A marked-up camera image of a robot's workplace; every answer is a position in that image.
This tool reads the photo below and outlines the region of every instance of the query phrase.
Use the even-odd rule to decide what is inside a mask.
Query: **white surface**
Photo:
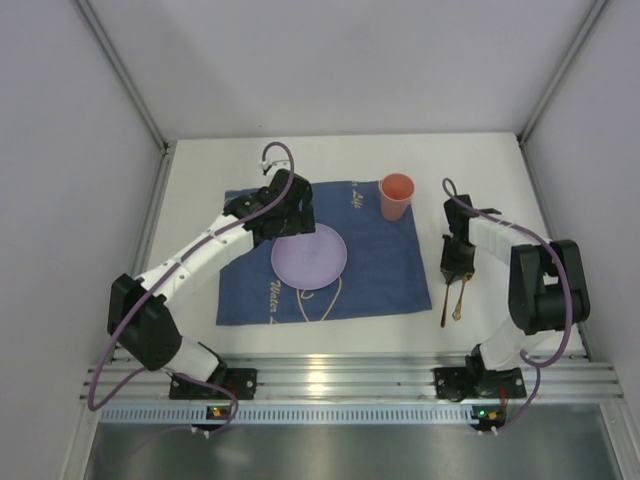
[[[51,479],[158,153],[68,0],[0,5],[0,477]]]
[[[560,235],[582,251],[585,327],[640,425],[640,3],[611,6],[542,119],[529,154]]]
[[[462,320],[440,328],[444,282],[439,264],[447,224],[442,177],[480,207],[500,208],[505,216],[543,232],[520,151],[512,134],[298,137],[280,139],[293,151],[297,172],[311,182],[376,180],[392,171],[409,174],[416,228],[433,310],[410,315],[263,326],[216,326],[218,279],[192,297],[178,314],[184,334],[219,353],[397,353],[468,352],[488,338],[508,314],[507,268],[476,253],[476,275],[465,291]],[[218,214],[226,190],[258,187],[256,167],[269,139],[178,142],[151,252],[162,262]],[[459,285],[452,287],[449,315]],[[556,335],[544,346],[552,350]],[[572,351],[581,351],[574,336]]]
[[[93,0],[169,139],[519,131],[591,0]]]

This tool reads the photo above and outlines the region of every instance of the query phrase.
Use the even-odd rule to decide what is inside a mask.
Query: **white table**
[[[226,190],[259,187],[258,168],[268,138],[182,140],[176,147],[149,266],[173,255],[220,213]],[[293,151],[297,172],[313,182],[378,180],[398,171],[416,184],[413,211],[433,310],[407,315],[315,323],[217,326],[218,278],[177,313],[184,335],[220,353],[468,353],[507,317],[508,270],[478,250],[462,320],[440,328],[445,285],[440,274],[446,196],[451,177],[478,207],[495,207],[510,220],[545,233],[527,171],[511,133],[278,138]],[[270,153],[285,158],[284,152]],[[451,315],[459,284],[452,287]],[[560,334],[541,344],[554,351]],[[574,327],[567,353],[584,354]]]

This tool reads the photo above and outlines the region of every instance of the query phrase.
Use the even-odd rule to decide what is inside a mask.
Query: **purple plate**
[[[315,233],[282,237],[271,250],[280,280],[300,290],[317,290],[334,282],[347,264],[347,246],[333,228],[316,223]]]

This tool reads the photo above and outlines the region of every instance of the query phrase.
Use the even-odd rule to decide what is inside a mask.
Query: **metal frame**
[[[241,402],[241,411],[247,412],[247,418],[240,423],[470,423],[466,412],[472,406],[499,403],[497,400],[465,400],[452,405],[436,398],[433,369],[461,365],[460,354],[234,355],[225,359],[232,367],[258,370],[256,397],[253,401]],[[105,368],[98,397],[139,367],[126,350],[117,349],[114,360]],[[145,414],[134,412],[147,412],[146,415],[156,415],[158,419],[164,416],[164,420],[156,421],[160,424],[189,423],[192,419],[188,412],[223,403],[168,400],[171,379],[162,372],[149,372],[125,386],[110,407],[105,407],[108,409],[91,413],[86,408],[86,395],[92,373],[93,369],[89,369],[79,398],[82,413],[60,480],[82,477],[99,423],[113,423],[114,416],[119,415],[127,416],[130,424],[151,421],[144,418]],[[528,391],[535,381],[534,375],[534,371],[524,368]],[[590,362],[582,356],[568,356],[545,369],[543,375],[535,404],[600,405],[612,450],[621,471],[625,472],[624,478],[640,478],[640,474],[636,475],[640,472],[638,441],[630,428],[628,408],[613,367],[608,363]],[[521,404],[522,400],[512,399],[510,403]],[[174,411],[187,413],[176,421],[166,420]],[[360,417],[352,418],[344,412],[359,412],[356,415]]]
[[[167,189],[167,182],[169,181],[169,173],[171,173],[171,164],[173,163],[175,150],[175,145],[167,145],[167,149],[162,153],[160,158],[156,177],[151,189],[151,195],[142,221],[142,228],[136,243],[135,254],[131,265],[132,275],[142,273],[149,261],[151,240],[156,233],[156,226],[158,225],[158,218],[160,217],[160,207]]]
[[[100,50],[102,50],[102,53],[113,69],[113,72],[122,85],[122,88],[127,93],[131,104],[136,109],[136,111],[140,115],[140,118],[147,127],[149,135],[151,135],[151,138],[153,138],[153,141],[156,143],[161,152],[166,150],[168,146],[167,141],[162,135],[162,132],[160,132],[160,129],[151,116],[151,113],[149,113],[149,108],[140,95],[140,92],[136,87],[136,84],[133,82],[133,79],[131,78],[131,75],[129,74],[124,63],[122,62],[122,60],[120,60],[118,52],[116,51],[115,47],[113,46],[113,42],[111,42],[111,39],[102,26],[98,15],[96,15],[93,6],[89,2],[89,0],[71,1],[76,7],[76,10],[80,14],[80,17],[84,21],[85,25],[89,28],[89,31],[92,33],[96,42],[98,42]]]
[[[224,355],[231,367],[256,368],[258,384],[251,404],[326,404],[338,403],[420,403],[446,404],[436,398],[433,369],[463,366],[464,355]],[[140,364],[128,352],[118,355],[108,365],[96,391],[102,398],[122,378]],[[80,399],[85,400],[93,369]],[[535,370],[523,367],[525,386],[531,391]],[[211,403],[168,400],[171,379],[162,372],[148,372],[134,378],[118,394],[120,403]],[[613,367],[608,363],[590,362],[586,357],[566,357],[543,371],[537,403],[575,404],[623,401],[623,393]],[[511,400],[522,403],[523,400]],[[497,400],[464,400],[464,405],[491,405]]]
[[[589,6],[587,13],[580,22],[578,31],[576,32],[573,40],[569,44],[569,47],[562,56],[560,64],[556,68],[556,71],[551,77],[551,80],[549,80],[549,83],[547,84],[547,87],[545,88],[542,96],[536,103],[533,112],[531,112],[531,114],[529,115],[529,119],[522,129],[522,132],[520,133],[520,135],[518,135],[518,139],[521,145],[525,145],[531,137],[531,134],[538,125],[538,122],[549,107],[551,100],[554,98],[556,93],[558,93],[558,90],[562,85],[562,81],[566,78],[567,74],[571,70],[571,67],[575,63],[576,58],[578,58],[578,55],[584,49],[587,40],[591,37],[591,34],[595,30],[599,21],[602,19],[610,3],[610,0],[594,0]]]
[[[149,134],[161,153],[153,191],[143,221],[132,272],[141,272],[146,266],[151,241],[155,233],[160,207],[164,197],[175,148],[170,148],[151,116],[143,98],[133,82],[128,70],[120,60],[113,43],[103,28],[89,0],[72,0],[80,17],[94,36],[109,65],[132,106],[138,111]],[[529,171],[549,233],[554,226],[550,211],[540,194],[535,169],[527,157],[527,141],[553,98],[562,86],[579,53],[603,17],[609,0],[594,0],[582,19],[572,42],[558,65],[554,75],[536,103],[525,127],[518,135],[522,155]],[[590,353],[591,343],[584,331],[585,347]],[[265,411],[273,408],[336,409],[345,406],[358,408],[442,408],[435,398],[432,369],[438,366],[461,365],[463,354],[430,357],[424,355],[407,356],[251,356],[225,357],[232,366],[251,366],[259,370],[257,397],[252,402],[243,402],[248,410]],[[126,373],[139,365],[122,350],[116,350],[114,361],[105,370],[99,394],[110,387]],[[524,369],[525,384],[530,391],[533,372]],[[86,395],[87,383],[82,395]],[[146,408],[192,408],[201,407],[203,402],[168,401],[169,379],[160,373],[149,373],[134,379],[114,399],[114,408],[124,411],[141,405]],[[77,479],[84,476],[96,428],[101,421],[100,413],[88,411],[83,396],[79,399],[77,427],[69,444],[60,480]],[[493,401],[465,401],[456,408],[468,409],[471,405],[495,403]],[[587,358],[561,360],[553,368],[543,372],[543,383],[536,404],[599,404],[603,422],[611,440],[612,450],[625,479],[640,479],[640,442],[635,430],[623,392],[613,367],[608,363],[589,362]]]

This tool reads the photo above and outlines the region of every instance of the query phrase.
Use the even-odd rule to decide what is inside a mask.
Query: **cable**
[[[336,290],[336,294],[333,296],[333,300],[331,300],[331,304],[329,304],[329,308],[327,308],[327,311],[324,312],[324,315],[322,315],[322,317],[320,318],[320,320],[317,320],[318,322],[324,322],[327,319],[327,315],[329,315],[331,313],[331,310],[333,309],[333,306],[336,304],[336,301],[338,300],[338,297],[340,296],[340,292],[342,291],[342,277],[338,277],[338,290]],[[304,307],[302,306],[302,300],[309,300],[310,298],[313,298],[313,293],[311,295],[309,295],[308,297],[305,297],[306,290],[302,290],[302,292],[296,288],[296,297],[298,298],[298,307],[300,307],[300,312],[302,312],[302,316],[304,317],[305,321],[307,322],[311,322],[311,320],[309,320],[309,317],[307,317],[307,312],[305,311]]]
[[[442,189],[447,194],[447,196],[451,200],[453,200],[455,204],[458,205],[459,207],[467,210],[468,212],[473,213],[474,215],[485,218],[491,222],[504,224],[503,220],[495,218],[478,209],[475,209],[467,205],[460,199],[458,199],[457,198],[458,189],[456,188],[455,183],[453,183],[453,180],[451,180],[450,178],[444,178],[442,180]],[[529,230],[528,228],[523,227],[521,225],[517,225],[515,223],[508,224],[507,227],[512,228],[520,233],[523,233],[533,238],[551,256],[551,260],[553,261],[553,264],[556,266],[558,270],[558,278],[560,279],[560,284],[562,285],[562,293],[564,296],[564,303],[565,303],[565,321],[564,321],[564,332],[562,334],[562,340],[560,341],[560,345],[558,345],[558,349],[549,359],[545,360],[544,362],[535,362],[529,359],[528,357],[529,354],[525,350],[520,350],[520,358],[522,359],[522,361],[527,365],[532,366],[536,370],[536,383],[533,387],[533,390],[531,391],[531,394],[525,400],[522,407],[520,407],[520,409],[516,412],[516,414],[513,417],[511,417],[507,421],[507,423],[505,423],[502,427],[496,429],[495,431],[496,434],[498,432],[503,432],[505,429],[512,426],[519,418],[522,417],[522,415],[526,412],[526,410],[529,408],[531,403],[533,403],[533,400],[536,398],[536,395],[538,394],[538,390],[540,389],[540,382],[542,381],[541,369],[548,367],[550,365],[553,365],[558,360],[560,360],[560,358],[562,358],[562,355],[564,354],[564,351],[566,350],[567,345],[569,344],[569,337],[571,336],[571,327],[573,326],[573,303],[571,301],[571,288],[569,286],[569,279],[567,278],[567,272],[564,269],[564,265],[562,264],[560,257],[555,252],[555,250],[551,248],[551,245],[549,245],[540,235],[538,235],[534,231]]]
[[[228,391],[226,388],[218,387],[217,385],[212,385],[212,384],[207,383],[207,382],[201,382],[200,380],[196,380],[195,378],[191,378],[189,375],[185,375],[184,373],[176,373],[174,375],[176,377],[179,377],[179,378],[183,379],[183,380],[186,380],[187,382],[191,382],[193,384],[200,385],[201,387],[210,388],[210,389],[212,389],[212,390],[214,390],[216,392],[223,393],[224,395],[226,395],[227,397],[229,397],[231,399],[232,408],[231,408],[231,412],[229,413],[229,416],[227,418],[227,421],[225,423],[223,423],[222,425],[220,425],[216,430],[210,430],[210,431],[203,432],[207,439],[212,437],[212,436],[214,436],[214,435],[220,435],[222,432],[224,432],[225,430],[227,430],[231,426],[231,422],[233,422],[235,420],[236,416],[238,415],[238,410],[240,409],[240,403],[238,402],[238,399],[235,397],[235,395],[233,395],[233,393]],[[156,440],[160,439],[160,437],[164,437],[168,433],[178,432],[178,431],[185,431],[185,430],[195,431],[194,430],[195,428],[197,428],[197,427],[192,427],[192,426],[189,426],[189,425],[174,425],[172,427],[168,427],[168,428],[162,429],[159,432],[151,435],[149,438],[144,440],[139,445],[135,446],[129,453],[127,453],[124,456],[124,458],[122,458],[117,463],[117,465],[119,466],[119,465],[122,465],[124,463],[129,462],[137,453],[142,451],[145,447],[147,447],[148,445],[151,445]]]
[[[507,414],[507,408],[509,407],[509,397],[507,396],[507,389],[500,387],[500,408],[502,413]]]
[[[244,225],[245,222],[249,222],[251,220],[254,220],[255,218],[259,217],[260,215],[263,215],[263,214],[269,212],[270,210],[275,208],[278,205],[278,203],[280,203],[284,199],[284,197],[287,195],[287,193],[289,193],[289,189],[291,188],[291,185],[293,184],[294,168],[295,168],[294,167],[293,154],[291,153],[291,150],[289,149],[289,147],[287,147],[282,142],[271,142],[271,143],[267,144],[267,146],[265,146],[264,150],[262,151],[262,161],[266,162],[266,160],[267,160],[267,152],[271,148],[276,147],[276,146],[282,148],[285,151],[285,153],[289,157],[289,163],[291,164],[291,168],[289,170],[289,177],[287,178],[287,183],[285,184],[285,187],[282,190],[282,192],[280,192],[280,194],[275,198],[275,200],[273,200],[271,203],[266,205],[264,208],[261,208],[257,212],[252,213],[251,215],[248,215],[248,216],[246,216],[246,217],[244,217],[242,219],[239,219],[239,220],[237,220],[235,222],[232,222],[232,223],[230,223],[228,225],[225,225],[222,228],[219,228],[218,230],[216,230],[213,233],[213,235],[208,235],[208,236],[204,237],[202,240],[200,240],[199,242],[197,242],[189,250],[187,250],[184,253],[184,255],[182,255],[180,257],[180,261],[179,262],[176,262],[173,265],[171,265],[171,267],[166,271],[166,273],[148,291],[146,291],[144,293],[144,295],[142,295],[142,297],[140,297],[140,299],[134,304],[134,306],[131,308],[131,310],[129,310],[129,312],[127,312],[127,314],[125,315],[124,319],[120,322],[120,324],[118,325],[116,330],[113,332],[113,334],[111,336],[111,341],[109,342],[109,345],[105,349],[105,352],[102,355],[102,358],[100,359],[100,362],[98,362],[98,365],[96,366],[96,368],[95,368],[95,370],[93,372],[93,376],[91,377],[91,383],[89,384],[89,395],[87,397],[87,406],[88,406],[90,411],[95,412],[95,411],[99,410],[100,408],[102,408],[103,406],[105,406],[122,389],[122,387],[124,387],[133,377],[135,377],[136,375],[139,375],[140,373],[145,371],[145,368],[139,368],[139,369],[133,371],[132,373],[127,375],[124,379],[122,379],[122,381],[120,381],[113,388],[113,390],[111,390],[111,392],[109,392],[100,402],[98,402],[98,403],[95,402],[96,389],[98,387],[98,382],[100,381],[100,375],[102,374],[104,366],[109,361],[109,358],[111,357],[111,353],[115,349],[116,344],[118,343],[118,340],[120,339],[120,336],[122,335],[122,332],[125,330],[125,328],[127,328],[129,323],[131,322],[131,320],[133,320],[135,315],[140,311],[140,309],[147,302],[147,300],[149,300],[152,297],[154,292],[161,285],[163,285],[164,282],[166,282],[175,273],[175,271],[179,268],[179,265],[181,263],[184,263],[191,255],[193,255],[202,246],[204,246],[207,243],[209,243],[216,236],[221,235],[221,234],[223,234],[223,233],[225,233],[225,232],[227,232],[227,231],[229,231],[232,228],[235,228],[237,226]],[[206,384],[206,386],[208,386],[210,388],[211,387],[215,387],[214,390],[216,388],[219,388],[219,387],[216,387],[215,385],[212,385],[212,384]],[[230,398],[230,400],[232,402],[235,399],[235,397],[233,397],[233,395],[231,395],[229,398]]]

